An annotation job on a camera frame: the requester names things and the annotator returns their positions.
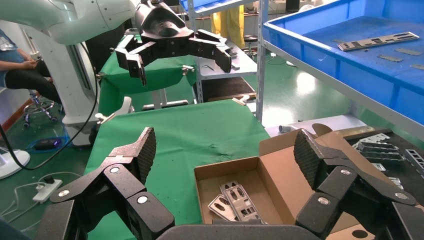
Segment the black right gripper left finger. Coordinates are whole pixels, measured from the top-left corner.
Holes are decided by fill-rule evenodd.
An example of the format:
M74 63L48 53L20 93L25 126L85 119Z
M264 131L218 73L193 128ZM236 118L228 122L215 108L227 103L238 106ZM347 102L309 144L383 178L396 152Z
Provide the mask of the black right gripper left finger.
M102 218L117 213L138 240L155 240L175 225L171 212L146 188L157 149L153 127L115 147L92 172L51 195L37 240L86 240Z

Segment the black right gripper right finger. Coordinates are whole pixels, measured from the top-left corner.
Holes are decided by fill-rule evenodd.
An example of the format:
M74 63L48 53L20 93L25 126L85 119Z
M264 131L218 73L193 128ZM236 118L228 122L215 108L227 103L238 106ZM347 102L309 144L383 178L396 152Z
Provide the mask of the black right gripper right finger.
M347 213L377 240L423 239L424 212L416 199L362 171L341 150L320 145L300 130L294 159L313 190L296 217L297 226L323 240Z

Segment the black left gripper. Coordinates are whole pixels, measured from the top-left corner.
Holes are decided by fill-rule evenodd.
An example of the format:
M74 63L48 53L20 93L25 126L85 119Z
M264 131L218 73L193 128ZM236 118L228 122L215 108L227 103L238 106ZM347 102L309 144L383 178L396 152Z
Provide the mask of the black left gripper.
M142 86L147 84L145 66L156 59L155 42L161 40L188 39L190 55L214 60L225 73L231 71L227 39L204 29L194 33L166 3L142 0L135 7L134 20L141 40L132 34L126 35L114 52L119 67L128 70L132 78L139 78Z

